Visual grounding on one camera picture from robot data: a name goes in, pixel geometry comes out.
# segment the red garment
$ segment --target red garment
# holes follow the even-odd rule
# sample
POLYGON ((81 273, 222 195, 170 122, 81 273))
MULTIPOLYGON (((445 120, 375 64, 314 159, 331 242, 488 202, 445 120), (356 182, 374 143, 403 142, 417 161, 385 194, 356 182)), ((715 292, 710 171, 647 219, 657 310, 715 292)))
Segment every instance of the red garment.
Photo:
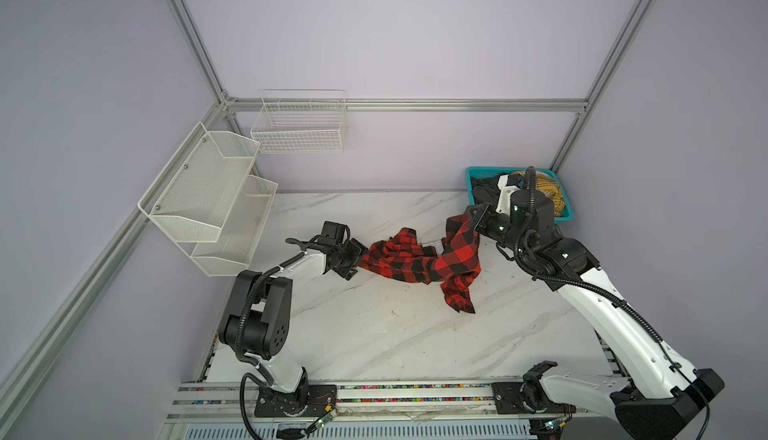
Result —
POLYGON ((401 282, 442 282, 448 305, 457 312, 475 313, 469 285, 480 273, 480 236, 469 228, 469 220, 466 213, 446 220, 445 251, 439 257, 434 247, 416 242, 415 230, 403 228, 388 241, 371 245, 360 267, 401 282))

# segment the wall-mounted basket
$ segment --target wall-mounted basket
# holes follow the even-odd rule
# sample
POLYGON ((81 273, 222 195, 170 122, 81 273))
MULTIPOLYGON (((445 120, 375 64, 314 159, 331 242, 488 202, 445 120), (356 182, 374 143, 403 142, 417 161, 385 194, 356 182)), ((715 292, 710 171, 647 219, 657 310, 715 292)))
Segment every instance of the wall-mounted basket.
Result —
POLYGON ((343 90, 262 90, 251 137, 263 154, 341 152, 346 141, 343 90))
POLYGON ((254 256, 277 184, 251 175, 259 142, 207 131, 156 199, 139 209, 209 277, 233 276, 254 256))

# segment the wall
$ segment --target wall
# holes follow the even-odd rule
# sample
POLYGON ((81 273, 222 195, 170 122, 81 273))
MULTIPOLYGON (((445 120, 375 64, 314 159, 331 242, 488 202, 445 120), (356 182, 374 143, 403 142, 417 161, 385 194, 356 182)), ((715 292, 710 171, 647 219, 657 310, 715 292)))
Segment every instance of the wall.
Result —
MULTIPOLYGON (((0 66, 3 382, 213 98, 165 0, 0 0, 0 66)), ((222 295, 158 235, 14 438, 157 435, 222 295)))
POLYGON ((562 170, 567 233, 724 378, 706 438, 764 436, 766 13, 768 0, 658 0, 562 170))
MULTIPOLYGON (((233 96, 412 99, 583 99, 634 1, 187 0, 233 96)), ((283 191, 460 188, 470 165, 548 165, 572 121, 354 112, 344 154, 263 155, 259 169, 283 191)))

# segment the robotic arm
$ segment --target robotic arm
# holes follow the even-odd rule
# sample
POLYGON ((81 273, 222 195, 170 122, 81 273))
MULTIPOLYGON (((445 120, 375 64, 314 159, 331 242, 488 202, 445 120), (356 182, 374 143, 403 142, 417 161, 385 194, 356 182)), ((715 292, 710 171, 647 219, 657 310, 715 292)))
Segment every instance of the robotic arm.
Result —
MULTIPOLYGON (((522 185, 500 185, 500 190, 498 205, 468 208, 470 226, 495 240, 499 253, 534 281, 546 282, 569 301, 629 373, 619 378, 589 376, 543 361, 523 376, 522 388, 518 391, 516 386, 513 396, 521 396, 520 403, 529 412, 545 412, 554 404, 586 408, 618 421, 637 440, 672 440, 706 408, 700 438, 709 419, 709 402, 724 388, 723 380, 710 368, 696 369, 672 349, 621 296, 594 255, 575 239, 563 237, 554 223, 552 200, 536 189, 533 167, 522 185)), ((260 395, 264 391, 270 404, 278 406, 275 415, 306 416, 308 398, 335 398, 335 389, 312 393, 317 386, 309 385, 306 370, 283 346, 290 324, 292 279, 311 279, 333 269, 349 280, 367 251, 350 237, 346 225, 334 222, 326 222, 322 234, 309 242, 286 242, 298 245, 301 252, 267 272, 240 273, 219 328, 220 341, 263 377, 246 374, 240 384, 241 412, 254 438, 258 436, 250 428, 242 401, 246 378, 257 382, 260 395), (264 311, 252 310, 261 299, 266 299, 264 311)), ((501 391, 495 395, 499 413, 504 413, 504 395, 501 391)), ((326 412, 306 431, 294 432, 295 438, 308 435, 335 414, 328 407, 326 412)), ((550 422, 540 433, 558 433, 561 427, 560 422, 550 422)))

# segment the teal plastic basket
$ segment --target teal plastic basket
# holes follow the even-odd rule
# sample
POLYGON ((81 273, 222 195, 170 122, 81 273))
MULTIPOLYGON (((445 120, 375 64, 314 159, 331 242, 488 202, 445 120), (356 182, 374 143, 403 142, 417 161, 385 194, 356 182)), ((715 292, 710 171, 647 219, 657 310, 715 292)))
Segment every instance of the teal plastic basket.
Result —
MULTIPOLYGON (((468 167, 467 168, 467 193, 469 194, 469 203, 472 205, 475 204, 475 197, 472 195, 472 182, 469 180, 470 178, 472 177, 490 178, 490 177, 495 177, 496 175, 499 175, 502 172, 515 172, 518 170, 525 170, 525 168, 526 167, 468 167)), ((574 217, 574 212, 573 212, 573 209, 571 208, 571 202, 568 200, 568 196, 565 194, 563 183, 560 182, 560 179, 551 170, 546 170, 544 168, 537 168, 536 170, 549 175, 555 181, 557 181, 557 183, 560 184, 561 191, 563 192, 563 200, 565 201, 565 208, 563 209, 563 214, 560 217, 554 218, 554 223, 559 224, 560 222, 571 220, 574 217)))

